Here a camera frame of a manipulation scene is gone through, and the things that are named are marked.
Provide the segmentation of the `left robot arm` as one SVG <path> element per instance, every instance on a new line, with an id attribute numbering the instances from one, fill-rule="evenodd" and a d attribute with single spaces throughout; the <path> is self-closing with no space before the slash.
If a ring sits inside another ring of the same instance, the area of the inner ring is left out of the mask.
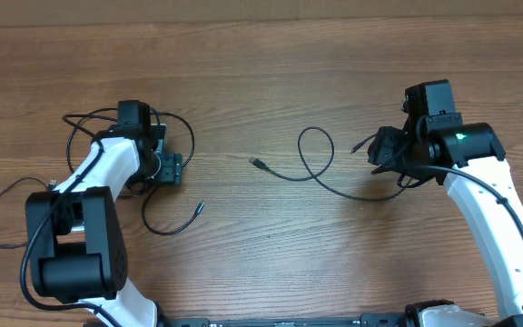
<path id="1" fill-rule="evenodd" d="M 167 326 L 157 302 L 128 277 L 115 202 L 123 188 L 178 186 L 183 158 L 165 149 L 165 124 L 138 100 L 121 101 L 110 128 L 93 134 L 90 153 L 63 183 L 25 203 L 28 244 L 20 287 L 34 307 L 86 309 L 106 326 Z"/>

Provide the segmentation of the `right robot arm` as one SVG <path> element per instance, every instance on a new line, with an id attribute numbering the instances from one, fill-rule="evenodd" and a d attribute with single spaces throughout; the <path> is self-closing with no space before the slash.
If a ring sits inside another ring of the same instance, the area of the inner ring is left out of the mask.
<path id="1" fill-rule="evenodd" d="M 451 301 L 413 303 L 402 325 L 523 326 L 523 205 L 501 141 L 489 124 L 464 124 L 447 80 L 407 88 L 402 110 L 403 127 L 381 127 L 369 146 L 373 172 L 445 188 L 471 230 L 498 305 L 498 318 L 490 319 Z"/>

